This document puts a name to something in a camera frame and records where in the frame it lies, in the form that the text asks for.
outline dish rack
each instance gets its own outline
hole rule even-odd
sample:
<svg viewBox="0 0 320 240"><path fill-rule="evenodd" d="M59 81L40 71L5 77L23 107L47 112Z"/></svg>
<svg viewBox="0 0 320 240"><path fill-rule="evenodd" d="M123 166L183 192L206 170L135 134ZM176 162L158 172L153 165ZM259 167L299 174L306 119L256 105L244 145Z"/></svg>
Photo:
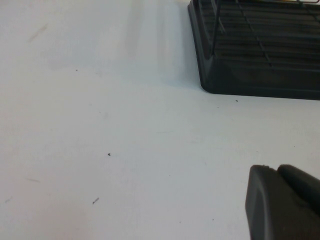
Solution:
<svg viewBox="0 0 320 240"><path fill-rule="evenodd" d="M201 86L320 100L320 0L192 0Z"/></svg>

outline black plastic object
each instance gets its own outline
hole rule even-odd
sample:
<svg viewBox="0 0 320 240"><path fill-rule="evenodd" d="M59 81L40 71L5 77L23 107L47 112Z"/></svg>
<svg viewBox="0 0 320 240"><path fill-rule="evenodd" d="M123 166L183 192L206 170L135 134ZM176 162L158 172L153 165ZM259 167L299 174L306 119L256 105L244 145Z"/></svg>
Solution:
<svg viewBox="0 0 320 240"><path fill-rule="evenodd" d="M201 86L214 94L320 100L319 0L192 0Z"/></svg>
<svg viewBox="0 0 320 240"><path fill-rule="evenodd" d="M291 165L252 166L245 209L251 240L320 239L320 181Z"/></svg>

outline dark speck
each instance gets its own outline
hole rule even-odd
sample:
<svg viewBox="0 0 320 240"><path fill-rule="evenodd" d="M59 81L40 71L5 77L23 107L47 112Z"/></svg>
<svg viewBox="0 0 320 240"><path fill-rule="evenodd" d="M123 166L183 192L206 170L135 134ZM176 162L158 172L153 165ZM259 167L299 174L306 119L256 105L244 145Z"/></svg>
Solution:
<svg viewBox="0 0 320 240"><path fill-rule="evenodd" d="M30 182L40 183L40 181L37 180L37 179L25 178L25 180L28 180L28 181L30 181Z"/></svg>
<svg viewBox="0 0 320 240"><path fill-rule="evenodd" d="M5 200L5 204L7 204L8 202L10 202L12 199L13 199L14 197L12 196L12 197L10 197L9 199L7 199L7 200Z"/></svg>
<svg viewBox="0 0 320 240"><path fill-rule="evenodd" d="M94 200L94 201L92 202L92 204L95 204L98 200L99 200L99 198L97 198L96 200Z"/></svg>

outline white table surface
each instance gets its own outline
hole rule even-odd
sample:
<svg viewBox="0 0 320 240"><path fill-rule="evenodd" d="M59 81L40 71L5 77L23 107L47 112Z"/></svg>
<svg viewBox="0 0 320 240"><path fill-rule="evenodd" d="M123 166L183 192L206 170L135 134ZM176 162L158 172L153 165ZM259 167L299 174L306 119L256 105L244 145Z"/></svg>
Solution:
<svg viewBox="0 0 320 240"><path fill-rule="evenodd" d="M320 178L320 101L203 91L188 3L0 0L0 239L249 240L251 165Z"/></svg>

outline wire grid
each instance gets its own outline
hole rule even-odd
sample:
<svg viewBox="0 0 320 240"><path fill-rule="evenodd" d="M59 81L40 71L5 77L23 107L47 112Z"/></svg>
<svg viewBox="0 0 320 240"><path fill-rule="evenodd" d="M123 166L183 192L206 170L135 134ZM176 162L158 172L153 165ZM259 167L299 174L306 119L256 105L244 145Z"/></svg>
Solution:
<svg viewBox="0 0 320 240"><path fill-rule="evenodd" d="M199 3L211 53L224 63L320 72L320 6L279 0Z"/></svg>

